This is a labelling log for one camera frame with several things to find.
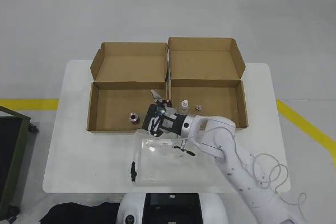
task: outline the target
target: black cloth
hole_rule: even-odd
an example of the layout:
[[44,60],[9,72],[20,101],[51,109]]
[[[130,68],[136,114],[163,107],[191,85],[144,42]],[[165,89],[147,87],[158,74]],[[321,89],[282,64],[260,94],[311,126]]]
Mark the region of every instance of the black cloth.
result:
[[99,206],[76,203],[57,204],[41,220],[41,224],[114,224],[119,203],[105,202]]

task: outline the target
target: transparent plastic box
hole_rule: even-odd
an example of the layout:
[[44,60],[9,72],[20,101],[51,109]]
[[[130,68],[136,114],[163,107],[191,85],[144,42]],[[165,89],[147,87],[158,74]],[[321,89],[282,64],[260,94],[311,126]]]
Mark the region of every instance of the transparent plastic box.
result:
[[214,158],[189,141],[185,149],[194,152],[195,156],[173,148],[181,144],[174,134],[155,138],[138,131],[134,138],[135,186],[212,186],[216,182]]

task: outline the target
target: cardboard box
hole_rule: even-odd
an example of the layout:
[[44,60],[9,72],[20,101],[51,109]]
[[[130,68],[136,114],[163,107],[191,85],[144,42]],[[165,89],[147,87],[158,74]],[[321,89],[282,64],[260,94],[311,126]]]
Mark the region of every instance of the cardboard box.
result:
[[[91,72],[87,130],[134,132],[154,103],[151,89],[167,96],[167,44],[102,43]],[[130,113],[138,114],[138,124],[129,121]]]
[[169,98],[174,108],[187,99],[190,113],[223,116],[237,128],[248,126],[245,63],[231,38],[169,38]]

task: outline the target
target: small bottle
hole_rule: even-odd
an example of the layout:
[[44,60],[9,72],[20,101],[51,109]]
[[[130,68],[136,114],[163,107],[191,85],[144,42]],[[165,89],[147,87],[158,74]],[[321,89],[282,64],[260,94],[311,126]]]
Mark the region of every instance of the small bottle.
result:
[[179,106],[179,113],[180,114],[186,114],[186,113],[188,113],[188,109],[189,109],[188,100],[183,100],[180,103],[180,106]]

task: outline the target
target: bottle cap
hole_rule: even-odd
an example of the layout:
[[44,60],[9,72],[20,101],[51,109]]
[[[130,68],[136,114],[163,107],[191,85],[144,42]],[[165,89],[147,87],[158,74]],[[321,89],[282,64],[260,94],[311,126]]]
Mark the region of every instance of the bottle cap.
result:
[[181,106],[182,106],[182,108],[187,108],[188,107],[188,100],[183,100],[181,102]]

